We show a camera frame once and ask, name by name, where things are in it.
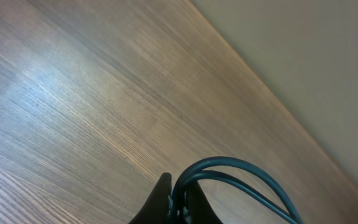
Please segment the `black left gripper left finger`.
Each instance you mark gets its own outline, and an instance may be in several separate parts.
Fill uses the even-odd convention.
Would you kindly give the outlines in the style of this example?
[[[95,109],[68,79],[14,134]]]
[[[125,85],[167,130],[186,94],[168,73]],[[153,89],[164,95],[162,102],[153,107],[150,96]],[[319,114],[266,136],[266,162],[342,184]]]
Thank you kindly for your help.
[[[172,175],[163,173],[144,205],[129,224],[166,224],[170,211]]]

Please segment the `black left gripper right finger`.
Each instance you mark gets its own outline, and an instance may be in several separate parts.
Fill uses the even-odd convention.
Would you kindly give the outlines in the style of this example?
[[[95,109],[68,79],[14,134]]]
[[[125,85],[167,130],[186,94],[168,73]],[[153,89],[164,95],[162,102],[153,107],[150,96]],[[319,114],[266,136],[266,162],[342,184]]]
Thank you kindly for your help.
[[[188,224],[222,224],[210,206],[198,182],[191,183],[185,192],[183,219]]]

